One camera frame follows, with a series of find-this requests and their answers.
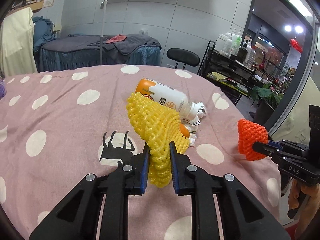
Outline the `yellow foam fruit net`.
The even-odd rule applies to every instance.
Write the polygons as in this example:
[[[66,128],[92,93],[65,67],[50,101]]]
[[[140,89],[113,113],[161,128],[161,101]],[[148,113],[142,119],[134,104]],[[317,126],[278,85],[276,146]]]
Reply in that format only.
[[[141,93],[127,98],[126,109],[130,124],[150,149],[148,180],[159,188],[167,186],[171,181],[170,142],[181,154],[189,148],[189,138],[180,131],[179,113]]]

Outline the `pink polka dot bedspread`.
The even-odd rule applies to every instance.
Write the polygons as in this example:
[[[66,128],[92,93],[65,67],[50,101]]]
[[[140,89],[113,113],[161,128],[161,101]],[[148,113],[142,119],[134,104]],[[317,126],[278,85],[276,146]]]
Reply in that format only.
[[[89,173],[104,176],[117,161],[103,145],[142,152],[126,101],[143,78],[175,88],[207,110],[188,148],[208,173],[231,173],[279,217],[280,174],[268,158],[247,161],[238,152],[242,114],[206,79],[185,70],[113,65],[7,77],[1,99],[1,206],[24,238]]]

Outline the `black utility cart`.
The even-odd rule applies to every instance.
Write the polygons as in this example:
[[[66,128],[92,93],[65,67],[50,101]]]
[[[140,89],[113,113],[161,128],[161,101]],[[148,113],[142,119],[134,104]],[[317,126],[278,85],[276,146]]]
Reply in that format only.
[[[242,97],[249,98],[252,88],[258,85],[255,71],[221,55],[214,48],[215,42],[209,41],[197,74],[219,87],[236,105]]]

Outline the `green potted plant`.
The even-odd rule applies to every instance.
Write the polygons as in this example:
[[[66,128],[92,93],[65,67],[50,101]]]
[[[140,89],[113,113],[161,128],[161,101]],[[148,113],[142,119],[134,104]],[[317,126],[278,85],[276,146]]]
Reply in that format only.
[[[253,100],[265,101],[272,109],[276,109],[284,94],[279,92],[272,83],[267,83],[262,87],[253,87],[250,96]]]

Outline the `cream cloth cover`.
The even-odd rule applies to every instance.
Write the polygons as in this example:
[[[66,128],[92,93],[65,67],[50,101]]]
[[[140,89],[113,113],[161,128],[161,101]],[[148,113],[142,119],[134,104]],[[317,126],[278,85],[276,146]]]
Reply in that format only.
[[[1,24],[1,74],[5,77],[36,73],[34,23],[30,8],[5,17]]]

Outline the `orange peel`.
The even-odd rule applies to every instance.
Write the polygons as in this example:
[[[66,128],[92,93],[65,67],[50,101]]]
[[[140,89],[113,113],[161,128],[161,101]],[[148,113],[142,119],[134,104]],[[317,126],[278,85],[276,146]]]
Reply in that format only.
[[[190,132],[189,130],[184,126],[184,124],[180,124],[180,132],[186,137],[190,137]]]

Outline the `white floor lamp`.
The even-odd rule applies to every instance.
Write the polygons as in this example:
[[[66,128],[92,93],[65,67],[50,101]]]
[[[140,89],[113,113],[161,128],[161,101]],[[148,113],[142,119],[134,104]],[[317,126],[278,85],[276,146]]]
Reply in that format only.
[[[100,65],[103,64],[103,36],[104,36],[106,6],[107,6],[107,0],[103,0],[103,3],[100,6],[103,9],[103,19],[101,22],[101,33],[100,33],[100,54],[99,54]]]

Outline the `grey blue massage bed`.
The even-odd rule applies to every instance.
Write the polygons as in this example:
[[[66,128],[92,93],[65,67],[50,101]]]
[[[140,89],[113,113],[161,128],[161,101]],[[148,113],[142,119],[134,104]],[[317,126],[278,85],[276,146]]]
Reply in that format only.
[[[49,41],[35,52],[39,72],[98,65],[159,65],[161,44],[148,35],[128,34],[123,41],[107,43],[111,35],[69,35]]]

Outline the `purple item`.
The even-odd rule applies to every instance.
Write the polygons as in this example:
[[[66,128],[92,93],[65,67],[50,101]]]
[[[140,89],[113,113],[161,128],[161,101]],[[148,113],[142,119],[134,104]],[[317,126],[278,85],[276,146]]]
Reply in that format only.
[[[0,77],[0,99],[5,97],[6,93],[7,93],[7,90],[6,90],[6,87],[5,87],[5,82]]]

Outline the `crumpled white wrapper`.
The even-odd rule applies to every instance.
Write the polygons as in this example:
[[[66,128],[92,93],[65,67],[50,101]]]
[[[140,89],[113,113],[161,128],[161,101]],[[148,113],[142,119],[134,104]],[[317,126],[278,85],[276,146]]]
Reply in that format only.
[[[189,132],[189,146],[194,147],[197,139],[197,131],[201,124],[201,119],[207,115],[207,109],[203,102],[196,103],[198,107],[197,115],[191,121],[182,120],[182,125]]]

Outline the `black round stool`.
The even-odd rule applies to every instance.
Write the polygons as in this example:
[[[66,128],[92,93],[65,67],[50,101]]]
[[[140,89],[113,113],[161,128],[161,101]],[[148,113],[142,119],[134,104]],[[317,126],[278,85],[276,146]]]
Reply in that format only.
[[[181,48],[170,48],[167,51],[167,57],[176,62],[175,69],[178,68],[178,64],[183,63],[183,69],[186,65],[197,67],[200,63],[200,58],[192,51]]]

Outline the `orange foam fruit net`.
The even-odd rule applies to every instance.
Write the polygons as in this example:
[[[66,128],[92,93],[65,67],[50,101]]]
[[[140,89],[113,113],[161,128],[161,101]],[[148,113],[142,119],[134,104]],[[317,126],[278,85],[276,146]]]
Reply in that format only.
[[[256,152],[252,146],[255,142],[268,143],[268,132],[262,125],[246,119],[238,121],[238,151],[248,161],[256,161],[266,158],[266,155]]]

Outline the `white orange juice bottle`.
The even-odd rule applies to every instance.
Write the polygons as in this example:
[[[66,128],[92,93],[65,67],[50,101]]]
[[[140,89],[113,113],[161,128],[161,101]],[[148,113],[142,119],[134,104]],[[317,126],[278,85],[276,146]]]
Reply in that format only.
[[[193,120],[199,111],[199,106],[183,92],[155,80],[141,79],[135,92],[162,106],[178,111],[186,120]]]

